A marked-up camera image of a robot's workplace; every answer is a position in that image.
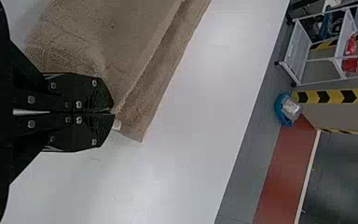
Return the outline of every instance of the concrete floor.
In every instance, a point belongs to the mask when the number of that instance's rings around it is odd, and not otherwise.
[[[291,78],[280,66],[274,65],[283,58],[291,33],[292,28],[284,22],[215,224],[253,222],[281,129],[273,104],[280,93],[291,90]]]
[[[322,133],[301,224],[358,224],[358,135]]]

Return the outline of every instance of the folded towel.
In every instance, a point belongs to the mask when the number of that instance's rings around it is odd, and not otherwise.
[[[51,0],[26,40],[42,72],[102,77],[121,132],[142,141],[211,0]]]

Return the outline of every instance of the screw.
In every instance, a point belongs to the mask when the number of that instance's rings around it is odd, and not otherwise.
[[[81,117],[76,118],[76,124],[81,124],[83,122],[83,119]]]
[[[76,108],[80,109],[82,106],[81,101],[76,101]]]
[[[33,105],[35,101],[34,96],[28,96],[28,104]]]
[[[71,117],[66,117],[66,118],[65,118],[65,123],[71,123],[71,122],[72,122]]]
[[[51,136],[51,137],[50,137],[50,143],[55,142],[55,139],[56,139],[56,137],[55,137],[55,136]]]
[[[36,122],[34,122],[34,120],[29,120],[28,121],[28,128],[33,129],[34,126],[36,126]]]
[[[50,87],[52,90],[55,90],[57,88],[57,84],[55,82],[51,82]]]

